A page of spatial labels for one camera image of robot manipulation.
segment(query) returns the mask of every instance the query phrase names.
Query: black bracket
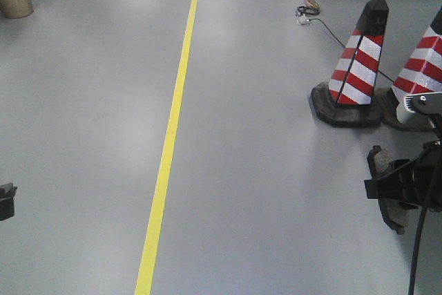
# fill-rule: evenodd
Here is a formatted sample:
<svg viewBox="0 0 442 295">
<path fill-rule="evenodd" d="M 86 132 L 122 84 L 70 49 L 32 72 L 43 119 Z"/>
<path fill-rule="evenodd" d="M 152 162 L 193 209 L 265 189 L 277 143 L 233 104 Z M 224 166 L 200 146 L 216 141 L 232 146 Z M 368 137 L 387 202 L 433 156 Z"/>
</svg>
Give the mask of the black bracket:
<svg viewBox="0 0 442 295">
<path fill-rule="evenodd" d="M 14 196 L 17 187 L 12 183 L 0 186 L 0 221 L 9 219 L 14 216 Z"/>
<path fill-rule="evenodd" d="M 405 109 L 427 115 L 439 140 L 423 145 L 422 152 L 413 160 L 391 160 L 388 152 L 373 146 L 367 156 L 371 180 L 365 180 L 367 198 L 377 199 L 384 222 L 398 234 L 407 226 L 407 211 L 423 206 L 434 170 L 442 160 L 442 93 L 408 95 Z M 436 172 L 436 187 L 428 208 L 442 211 L 442 178 Z"/>
</svg>

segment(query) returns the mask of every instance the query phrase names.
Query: black rubber base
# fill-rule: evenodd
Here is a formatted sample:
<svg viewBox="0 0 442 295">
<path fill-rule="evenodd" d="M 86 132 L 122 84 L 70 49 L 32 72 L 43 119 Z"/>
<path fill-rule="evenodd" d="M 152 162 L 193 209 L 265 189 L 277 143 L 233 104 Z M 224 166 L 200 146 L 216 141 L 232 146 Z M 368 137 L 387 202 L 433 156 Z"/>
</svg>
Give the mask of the black rubber base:
<svg viewBox="0 0 442 295">
<path fill-rule="evenodd" d="M 327 82 L 319 83 L 311 90 L 311 100 L 318 118 L 335 127 L 375 127 L 382 121 L 382 108 L 374 100 L 371 105 L 337 105 Z"/>
<path fill-rule="evenodd" d="M 427 120 L 416 121 L 412 124 L 403 124 L 398 121 L 396 108 L 399 105 L 391 88 L 381 88 L 374 91 L 374 100 L 381 105 L 384 113 L 383 122 L 400 131 L 432 131 Z"/>
<path fill-rule="evenodd" d="M 14 200 L 7 198 L 0 200 L 0 221 L 9 219 L 15 214 Z"/>
</svg>

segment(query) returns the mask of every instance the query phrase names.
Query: wire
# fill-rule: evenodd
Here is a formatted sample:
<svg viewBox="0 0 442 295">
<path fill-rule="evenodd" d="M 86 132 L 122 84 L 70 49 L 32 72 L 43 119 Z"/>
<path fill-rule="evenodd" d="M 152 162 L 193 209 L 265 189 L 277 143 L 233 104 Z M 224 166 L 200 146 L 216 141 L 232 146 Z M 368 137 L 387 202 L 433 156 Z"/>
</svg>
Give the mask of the wire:
<svg viewBox="0 0 442 295">
<path fill-rule="evenodd" d="M 430 186 L 428 187 L 428 191 L 427 194 L 425 195 L 425 200 L 422 205 L 421 214 L 419 215 L 419 221 L 416 227 L 416 235 L 414 237 L 413 257 L 412 257 L 412 266 L 410 269 L 410 285 L 408 286 L 408 295 L 414 294 L 414 285 L 416 284 L 417 258 L 419 256 L 419 247 L 421 246 L 423 223 L 425 221 L 425 216 L 427 214 L 428 206 L 430 205 L 434 188 L 436 187 L 436 183 L 438 182 L 438 179 L 441 176 L 441 163 L 442 163 L 442 155 L 439 156 L 439 163 L 434 168 Z"/>
<path fill-rule="evenodd" d="M 313 6 L 298 6 L 296 8 L 297 15 L 300 16 L 302 14 L 304 15 L 318 15 L 320 13 L 319 8 L 315 8 Z"/>
<path fill-rule="evenodd" d="M 330 30 L 330 28 L 328 27 L 328 25 L 327 24 L 325 24 L 325 22 L 323 21 L 323 20 L 321 20 L 321 19 L 317 19 L 317 18 L 315 18 L 315 19 L 309 19 L 308 20 L 309 22 L 311 22 L 311 21 L 319 21 L 319 22 L 321 22 L 323 25 L 324 25 L 324 27 L 326 27 L 326 29 L 330 32 L 330 34 L 333 36 L 333 38 L 343 47 L 343 48 L 345 48 L 345 45 L 339 40 L 339 38 L 337 38 L 336 37 L 336 35 Z"/>
<path fill-rule="evenodd" d="M 319 21 L 321 22 L 324 27 L 326 27 L 326 29 L 330 32 L 330 34 L 333 36 L 333 38 L 343 47 L 345 48 L 345 45 L 343 44 L 343 42 L 341 42 L 339 40 L 339 38 L 330 30 L 330 28 L 328 27 L 327 24 L 325 24 L 325 22 L 321 19 L 318 18 L 313 18 L 313 19 L 308 19 L 307 23 L 312 22 L 312 21 Z M 389 80 L 391 83 L 394 83 L 394 81 L 392 79 L 390 79 L 386 74 L 382 73 L 380 70 L 378 70 L 378 73 L 381 74 L 382 76 L 384 76 L 387 80 Z"/>
</svg>

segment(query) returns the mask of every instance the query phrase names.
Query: epoxy floor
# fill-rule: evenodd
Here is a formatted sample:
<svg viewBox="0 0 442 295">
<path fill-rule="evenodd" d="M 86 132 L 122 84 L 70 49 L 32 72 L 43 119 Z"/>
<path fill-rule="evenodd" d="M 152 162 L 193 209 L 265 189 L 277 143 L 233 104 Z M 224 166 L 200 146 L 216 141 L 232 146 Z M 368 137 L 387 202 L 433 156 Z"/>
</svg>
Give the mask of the epoxy floor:
<svg viewBox="0 0 442 295">
<path fill-rule="evenodd" d="M 33 0 L 0 17 L 0 294 L 133 294 L 191 0 Z M 429 133 L 313 116 L 341 47 L 303 0 L 199 0 L 154 295 L 406 294 L 404 236 L 365 197 L 372 145 L 412 158 Z M 344 43 L 369 0 L 320 0 Z M 441 0 L 387 0 L 396 78 Z M 376 87 L 390 83 L 378 78 Z M 442 290 L 442 219 L 415 294 Z"/>
</svg>

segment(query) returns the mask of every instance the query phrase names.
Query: traffic cone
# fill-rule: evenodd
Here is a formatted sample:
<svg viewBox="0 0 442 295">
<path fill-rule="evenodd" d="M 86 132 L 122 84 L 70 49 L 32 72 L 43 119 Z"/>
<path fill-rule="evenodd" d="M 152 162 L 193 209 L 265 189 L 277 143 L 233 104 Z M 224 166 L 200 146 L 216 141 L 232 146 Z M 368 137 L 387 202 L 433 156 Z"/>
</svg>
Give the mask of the traffic cone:
<svg viewBox="0 0 442 295">
<path fill-rule="evenodd" d="M 366 5 L 329 83 L 311 91 L 316 115 L 338 127 L 368 127 L 381 123 L 382 108 L 373 100 L 388 18 L 385 0 Z"/>
<path fill-rule="evenodd" d="M 379 89 L 375 98 L 383 107 L 384 122 L 396 129 L 407 131 L 432 130 L 428 118 L 414 115 L 407 124 L 398 121 L 397 106 L 406 95 L 442 92 L 442 10 L 425 32 L 408 62 L 391 88 Z"/>
</svg>

